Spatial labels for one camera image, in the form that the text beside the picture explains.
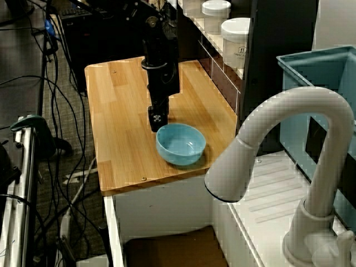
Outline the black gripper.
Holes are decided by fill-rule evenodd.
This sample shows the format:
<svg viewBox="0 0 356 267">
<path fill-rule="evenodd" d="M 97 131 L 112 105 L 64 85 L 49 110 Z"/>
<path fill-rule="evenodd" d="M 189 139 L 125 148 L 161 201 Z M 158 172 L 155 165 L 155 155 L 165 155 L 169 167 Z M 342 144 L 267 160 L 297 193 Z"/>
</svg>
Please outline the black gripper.
<svg viewBox="0 0 356 267">
<path fill-rule="evenodd" d="M 148 117 L 152 132 L 157 132 L 169 123 L 170 106 L 158 108 L 171 95 L 180 92 L 179 67 L 177 62 L 167 63 L 160 67 L 147 69 L 149 84 L 147 86 L 151 104 Z"/>
</svg>

